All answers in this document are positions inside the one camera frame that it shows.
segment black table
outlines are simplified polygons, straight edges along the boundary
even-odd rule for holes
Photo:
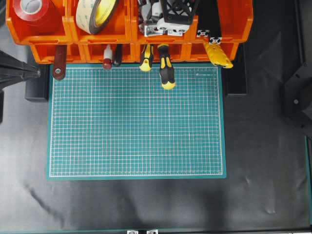
[[[0,49],[21,60],[29,52],[6,26]],[[48,105],[26,101],[24,83],[5,88],[0,232],[308,228],[304,136],[279,95],[299,66],[293,0],[254,1],[245,49],[249,94],[224,100],[226,179],[47,181]]]

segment red tape roll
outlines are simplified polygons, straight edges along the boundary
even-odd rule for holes
[[[61,15],[51,0],[13,0],[16,15],[38,33],[48,34],[61,26]]]

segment grid lines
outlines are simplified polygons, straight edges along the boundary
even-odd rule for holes
[[[68,65],[51,80],[48,177],[223,177],[219,70],[187,64],[175,78],[166,91],[159,68]]]

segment orange storage bin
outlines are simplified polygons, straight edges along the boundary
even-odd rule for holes
[[[79,0],[68,0],[68,20],[74,43],[130,43],[130,0],[119,0],[119,4],[106,27],[96,35],[90,35],[76,25],[76,9]]]
[[[222,42],[247,41],[254,20],[253,0],[218,0],[218,8]],[[202,43],[202,39],[197,38],[197,25],[191,28],[191,42]]]
[[[52,0],[61,15],[62,25],[53,34],[40,34],[33,26],[21,20],[13,9],[13,0],[6,1],[6,23],[16,44],[67,44],[71,42],[68,24],[67,0]]]
[[[157,46],[159,44],[154,45],[154,62],[160,62],[159,53]],[[140,55],[143,50],[144,44],[136,44],[136,62],[140,62]],[[169,45],[169,53],[171,62],[183,62],[188,58],[189,54],[189,44],[170,44]]]
[[[182,37],[168,35],[145,37],[138,28],[138,2],[137,0],[131,0],[131,34],[132,42],[135,44],[186,43],[190,41],[192,31],[196,31],[195,27],[197,28],[196,20],[194,20],[193,24],[190,26],[190,29],[185,34],[183,34]]]
[[[54,63],[54,56],[57,45],[31,45],[35,61],[40,64]],[[82,45],[67,45],[67,63],[85,63],[85,55]]]
[[[224,53],[228,56],[230,60],[234,60],[239,43],[222,43],[221,48],[223,49]],[[189,55],[186,61],[188,62],[206,62],[210,61],[206,50],[204,48],[203,43],[195,43],[189,44]]]
[[[107,44],[87,44],[83,45],[86,62],[89,63],[103,63],[103,53]],[[113,52],[115,51],[116,44],[111,44]],[[122,45],[122,62],[135,62],[135,45],[123,44]]]

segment double-sided tape roll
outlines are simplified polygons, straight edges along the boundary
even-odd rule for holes
[[[89,34],[99,33],[112,17],[118,0],[79,0],[76,24]]]

